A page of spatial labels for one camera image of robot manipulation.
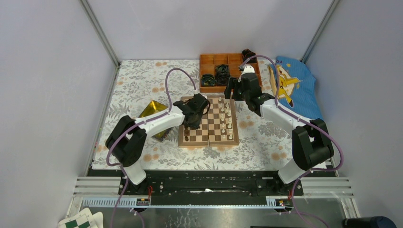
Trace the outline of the gold tin box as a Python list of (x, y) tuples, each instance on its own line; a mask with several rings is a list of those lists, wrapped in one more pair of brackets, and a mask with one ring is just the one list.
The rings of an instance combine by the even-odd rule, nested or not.
[[(147, 106), (146, 108), (140, 113), (140, 115), (138, 117), (146, 117), (146, 116), (150, 116), (153, 115), (155, 113), (164, 111), (165, 109), (167, 109), (168, 106), (161, 104), (155, 100), (152, 100)], [(159, 142), (163, 142), (168, 134), (171, 132), (172, 128), (168, 128), (164, 131), (161, 131), (159, 133), (157, 133), (156, 135), (154, 135), (152, 138), (159, 141)]]

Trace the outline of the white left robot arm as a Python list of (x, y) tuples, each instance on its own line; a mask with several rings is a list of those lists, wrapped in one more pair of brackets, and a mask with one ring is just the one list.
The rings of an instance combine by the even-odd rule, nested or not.
[(186, 101), (172, 102), (168, 108), (146, 117), (121, 117), (106, 140), (109, 150), (107, 165), (114, 166), (110, 161), (110, 157), (114, 156), (118, 160), (116, 165), (130, 181), (129, 189), (135, 195), (144, 194), (147, 191), (146, 172), (140, 158), (146, 140), (176, 126), (198, 129), (210, 105), (207, 97), (198, 93)]

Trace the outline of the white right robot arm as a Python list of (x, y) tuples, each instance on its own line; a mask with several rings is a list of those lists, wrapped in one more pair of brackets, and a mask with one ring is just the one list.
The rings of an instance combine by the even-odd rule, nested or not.
[(231, 77), (224, 95), (226, 99), (244, 101), (248, 109), (258, 116), (272, 121), (286, 131), (292, 140), (292, 158), (276, 174), (273, 191), (280, 196), (291, 190), (291, 183), (334, 156), (325, 122), (318, 118), (310, 120), (287, 111), (275, 102), (275, 97), (262, 92), (254, 67), (245, 64), (239, 67), (241, 75)]

